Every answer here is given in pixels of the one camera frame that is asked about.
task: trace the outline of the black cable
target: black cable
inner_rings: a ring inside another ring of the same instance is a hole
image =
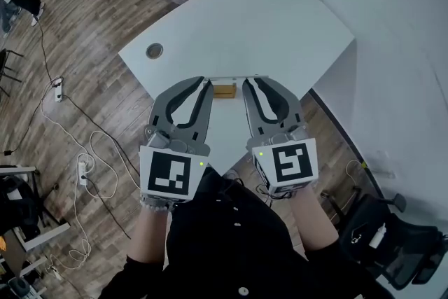
[[[87,178],[86,176],[81,176],[82,179],[87,179],[95,188],[95,191],[97,192],[98,198],[101,200],[101,202],[103,202],[104,206],[107,209],[107,212],[109,212],[109,214],[112,216],[113,220],[115,221],[115,223],[117,223],[117,226],[120,227],[120,229],[123,231],[123,233],[125,234],[126,237],[128,237],[129,239],[131,239],[131,237],[126,233],[126,231],[124,230],[124,228],[121,226],[121,224],[119,224],[119,222],[117,221],[117,219],[115,218],[115,216],[112,214],[111,210],[106,206],[106,203],[103,201],[103,199],[101,198],[101,196],[99,195],[98,192],[98,188],[97,185],[95,183],[93,183],[93,181],[89,178]]]
[[[261,195],[265,195],[266,197],[270,198],[271,200],[285,200],[285,199],[288,199],[288,198],[292,198],[292,196],[293,196],[292,192],[285,192],[283,195],[271,195],[270,193],[262,191],[260,189],[261,186],[264,186],[264,184],[259,184],[258,186],[255,187],[255,190],[258,193],[260,193]]]
[[[12,155],[14,152],[16,152],[16,150],[19,149],[19,147],[22,145],[23,140],[27,136],[27,133],[28,133],[30,127],[31,127],[31,123],[33,122],[34,115],[36,115],[37,109],[41,105],[41,102],[42,102],[42,99],[41,99],[41,101],[39,101],[39,103],[37,104],[36,108],[34,109],[33,114],[31,115],[31,118],[29,119],[28,128],[25,131],[25,133],[23,134],[22,139],[19,141],[19,144],[17,145],[17,147],[14,150],[6,150],[4,152],[0,152],[0,154],[5,155],[5,156],[9,156],[9,155]]]
[[[75,284],[73,284],[71,281],[69,281],[66,277],[63,277],[63,276],[61,275],[61,273],[59,273],[59,275],[61,276],[61,278],[63,278],[63,280],[65,280],[65,281],[67,281],[67,282],[70,283],[70,285],[76,290],[76,292],[78,293],[78,295],[79,295],[79,297],[80,297],[81,299],[84,298],[83,295],[81,294],[81,292],[79,291],[79,289],[76,288]]]
[[[45,70],[47,71],[47,75],[48,78],[50,79],[51,82],[51,86],[54,87],[53,82],[52,82],[52,78],[50,75],[50,72],[48,71],[48,64],[47,64],[47,55],[45,54],[45,49],[43,48],[43,30],[42,30],[42,26],[41,23],[39,22],[39,19],[37,17],[34,17],[34,19],[36,19],[37,24],[39,25],[39,29],[41,30],[41,47],[42,47],[42,52],[43,52],[43,60],[45,61]]]
[[[98,125],[95,121],[93,121],[93,119],[84,112],[84,110],[82,110],[81,107],[79,107],[77,104],[74,103],[74,101],[67,95],[62,95],[62,97],[66,97],[67,99],[69,99],[69,101],[79,110],[81,111],[85,117],[87,117],[90,121],[92,121],[92,123],[97,126],[102,132],[104,132],[105,134],[107,134],[108,136],[110,136],[110,138],[112,138],[112,140],[117,144],[118,148],[121,150],[121,152],[123,153],[123,155],[126,157],[126,160],[128,161],[128,163],[131,165],[131,167],[134,169],[134,171],[139,174],[140,176],[140,172],[137,171],[137,169],[134,167],[134,165],[132,164],[131,160],[129,159],[129,157],[127,157],[127,154],[125,152],[125,150],[123,150],[122,146],[118,143],[118,141],[112,137],[103,127],[101,127],[100,125]]]

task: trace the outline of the small wooden block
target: small wooden block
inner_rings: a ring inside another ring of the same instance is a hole
[[[213,93],[215,99],[234,99],[237,96],[237,84],[213,85]]]

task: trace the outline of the white cable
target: white cable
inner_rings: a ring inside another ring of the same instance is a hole
[[[95,153],[95,150],[93,149],[93,145],[92,145],[92,137],[93,137],[93,135],[94,135],[95,133],[103,134],[104,136],[107,136],[107,137],[112,141],[113,145],[115,146],[115,149],[117,150],[118,155],[120,156],[121,162],[123,162],[123,165],[125,166],[125,169],[126,169],[126,171],[127,171],[127,174],[129,174],[129,177],[131,178],[132,182],[134,182],[134,185],[135,185],[138,189],[140,189],[140,186],[139,186],[139,185],[137,184],[137,182],[134,180],[134,177],[132,177],[131,172],[129,171],[129,168],[128,168],[127,165],[126,165],[125,159],[121,156],[121,153],[120,153],[120,151],[118,150],[118,147],[117,147],[116,142],[115,142],[115,141],[113,140],[113,138],[110,137],[107,133],[105,133],[105,132],[103,132],[103,131],[99,131],[99,130],[97,130],[97,131],[94,131],[94,132],[92,132],[92,133],[90,134],[90,138],[89,138],[90,149],[92,150],[92,153],[94,154],[94,156],[95,156],[96,158],[98,158],[98,160],[100,160],[100,161],[103,162],[107,167],[109,167],[110,169],[112,169],[113,173],[115,174],[115,177],[117,178],[117,181],[116,181],[116,183],[115,183],[115,184],[116,184],[116,185],[115,185],[115,190],[113,191],[112,196],[110,196],[110,197],[101,197],[101,198],[103,198],[103,199],[112,198],[113,195],[115,195],[115,192],[117,191],[117,186],[118,186],[118,174],[117,174],[117,172],[112,168],[112,166],[110,166],[110,164],[108,164],[106,161],[104,161],[102,158],[100,158],[100,157]],[[92,193],[90,193],[89,190],[87,190],[87,191],[89,192],[89,194],[90,194],[91,196],[93,196],[93,197],[98,197],[98,198],[99,198],[98,195],[93,195]]]
[[[43,110],[43,102],[44,102],[44,100],[45,100],[45,97],[46,97],[46,95],[47,95],[49,89],[51,89],[51,87],[52,87],[51,85],[53,84],[53,82],[54,82],[55,80],[57,80],[58,78],[60,78],[60,77],[58,76],[58,77],[52,79],[52,80],[45,86],[45,88],[44,88],[44,91],[43,91],[43,93],[42,93],[42,98],[41,98],[41,113],[42,113],[43,117],[46,118],[46,119],[48,119],[51,123],[54,123],[55,125],[58,125],[59,127],[61,127],[62,130],[63,130],[67,135],[69,135],[69,136],[73,139],[73,141],[85,151],[84,153],[79,153],[79,154],[77,155],[77,157],[76,157],[76,181],[75,181],[75,195],[74,195],[74,199],[73,199],[73,210],[74,210],[74,213],[75,213],[75,219],[76,219],[76,222],[78,223],[79,227],[80,227],[81,230],[83,231],[83,234],[84,234],[84,237],[85,237],[85,238],[82,238],[82,240],[81,240],[81,243],[82,243],[82,246],[83,246],[83,251],[82,251],[82,252],[79,251],[79,250],[76,250],[76,249],[71,249],[71,250],[69,251],[69,256],[70,256],[70,258],[72,258],[74,261],[78,262],[78,265],[77,265],[76,267],[67,267],[67,266],[66,266],[66,265],[65,265],[65,264],[64,264],[58,257],[56,257],[56,256],[54,256],[54,255],[52,255],[52,254],[50,254],[50,264],[49,264],[48,267],[45,268],[45,270],[46,270],[47,272],[48,272],[48,270],[51,269],[51,267],[54,265],[54,263],[53,263],[53,259],[55,259],[55,260],[56,260],[62,267],[64,267],[64,268],[67,269],[67,270],[76,270],[76,269],[79,269],[79,268],[81,267],[81,265],[87,260],[87,258],[89,257],[90,253],[92,252],[92,246],[91,246],[90,243],[89,243],[89,238],[88,238],[88,236],[87,236],[87,233],[85,232],[84,227],[81,225],[81,222],[80,222],[79,219],[78,219],[78,212],[77,212],[77,210],[76,210],[76,199],[77,199],[77,197],[78,197],[78,182],[79,182],[78,163],[79,163],[79,160],[80,160],[81,156],[86,156],[88,159],[91,159],[91,161],[92,161],[92,165],[91,165],[90,169],[89,169],[88,171],[86,171],[86,174],[87,174],[87,173],[90,173],[90,172],[95,168],[95,158],[89,154],[89,152],[88,152],[88,150],[86,149],[86,147],[84,147],[82,144],[80,144],[80,143],[74,138],[74,136],[73,136],[72,134],[70,134],[70,133],[69,133],[69,132],[68,132],[68,131],[67,131],[67,130],[60,124],[60,123],[57,123],[56,121],[54,121],[54,120],[52,120],[51,118],[49,118],[49,117],[45,114],[45,112],[44,112],[44,110]],[[87,191],[91,196],[93,196],[93,197],[95,197],[95,198],[109,199],[109,198],[112,198],[112,197],[115,195],[115,193],[116,193],[116,191],[117,191],[117,187],[118,187],[118,174],[117,174],[117,172],[114,170],[114,168],[113,168],[112,166],[110,166],[110,164],[108,164],[106,161],[104,161],[102,158],[100,158],[100,157],[95,153],[95,150],[93,149],[93,146],[92,146],[92,137],[93,137],[93,135],[94,135],[95,133],[97,133],[97,132],[106,135],[106,136],[113,142],[113,145],[115,146],[115,149],[117,150],[117,153],[118,153],[118,155],[120,156],[120,159],[122,160],[122,162],[123,162],[123,164],[124,164],[124,166],[125,166],[125,168],[126,168],[126,171],[127,171],[127,173],[129,174],[129,177],[131,178],[131,180],[132,180],[132,182],[134,183],[134,185],[135,185],[138,189],[140,189],[139,185],[137,184],[137,182],[136,182],[136,181],[134,180],[134,178],[132,177],[131,172],[129,171],[129,168],[128,168],[127,165],[126,165],[125,160],[124,160],[123,157],[121,156],[121,153],[120,153],[120,151],[118,150],[117,144],[116,144],[116,142],[114,141],[114,139],[113,139],[112,137],[110,137],[110,136],[109,136],[107,133],[105,133],[105,132],[102,132],[102,131],[94,131],[94,132],[92,132],[92,133],[90,134],[90,138],[89,138],[90,149],[91,149],[93,155],[94,155],[96,158],[98,158],[98,160],[100,160],[102,163],[104,163],[108,168],[110,168],[110,169],[113,171],[113,173],[115,174],[116,181],[115,181],[115,188],[113,189],[113,193],[112,193],[110,196],[100,197],[99,195],[93,195],[93,194],[88,190],[87,186],[85,187],[86,191]]]
[[[359,162],[358,160],[350,160],[350,161],[348,161],[348,163],[346,164],[346,166],[345,166],[345,173],[346,173],[346,175],[348,176],[348,177],[350,177],[351,178],[351,180],[353,181],[353,183],[355,184],[355,186],[357,186],[358,184],[356,183],[356,181],[355,181],[355,179],[350,175],[350,173],[349,173],[349,165],[352,163],[352,162],[357,162],[357,163],[359,163],[361,166],[363,165],[361,162]],[[341,211],[343,211],[344,209],[345,209],[345,207],[347,207],[348,205],[349,205],[349,203],[350,203],[350,201],[353,199],[353,197],[356,195],[356,192],[355,193],[353,193],[351,196],[350,196],[350,198],[349,198],[349,200],[344,204],[344,206],[341,208]],[[330,218],[330,221],[332,221],[333,219],[334,219],[334,217],[336,217],[337,216],[337,214],[335,214],[333,217],[331,217]]]
[[[50,269],[50,267],[45,267],[45,271],[47,272],[47,274],[49,274],[49,275],[51,275],[52,277],[54,277],[54,278],[57,279],[56,275],[51,274],[51,273],[48,271],[49,269]]]

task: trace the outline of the black jacket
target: black jacket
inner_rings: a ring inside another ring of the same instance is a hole
[[[164,270],[128,258],[100,298],[392,298],[337,242],[305,260],[263,201],[223,183],[174,211]]]

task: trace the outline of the white table surface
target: white table surface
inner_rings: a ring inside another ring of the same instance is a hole
[[[193,76],[256,74],[268,75],[302,98],[353,39],[319,0],[190,0],[119,54],[154,98]],[[164,51],[150,60],[146,49],[155,42]],[[241,83],[236,99],[213,101],[206,143],[209,162],[220,174],[246,153],[251,136]],[[188,122],[194,101],[190,97],[174,119]]]

